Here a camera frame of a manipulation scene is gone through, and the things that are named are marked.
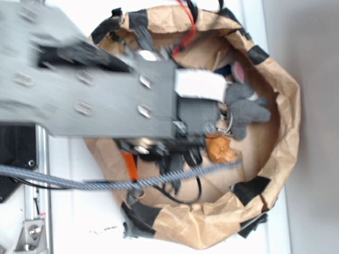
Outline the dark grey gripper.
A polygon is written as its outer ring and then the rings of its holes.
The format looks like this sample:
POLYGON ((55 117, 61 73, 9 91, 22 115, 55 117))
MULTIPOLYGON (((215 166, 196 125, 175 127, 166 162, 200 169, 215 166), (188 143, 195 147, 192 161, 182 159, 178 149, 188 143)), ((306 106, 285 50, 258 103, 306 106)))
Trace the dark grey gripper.
POLYGON ((177 118, 173 122, 180 135, 206 135, 217 132, 219 108, 216 101, 177 98, 177 118))

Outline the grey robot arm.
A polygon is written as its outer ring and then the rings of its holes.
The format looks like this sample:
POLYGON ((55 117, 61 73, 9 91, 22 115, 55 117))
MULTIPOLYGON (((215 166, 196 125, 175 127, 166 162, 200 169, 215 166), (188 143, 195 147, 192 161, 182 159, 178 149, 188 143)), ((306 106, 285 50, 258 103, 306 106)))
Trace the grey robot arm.
POLYGON ((59 8, 1 1, 1 125, 84 138, 203 136, 219 117, 217 100, 197 95, 212 77, 180 69, 163 46, 110 54, 59 8))

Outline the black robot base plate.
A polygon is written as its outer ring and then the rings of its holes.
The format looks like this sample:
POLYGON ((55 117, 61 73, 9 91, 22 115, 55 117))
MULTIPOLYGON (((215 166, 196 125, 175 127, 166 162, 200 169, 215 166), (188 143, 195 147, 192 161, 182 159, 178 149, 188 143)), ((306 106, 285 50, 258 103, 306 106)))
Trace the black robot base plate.
MULTIPOLYGON (((1 165, 34 170, 38 165, 36 127, 1 125, 1 165)), ((24 179, 1 176, 1 203, 5 203, 24 179)))

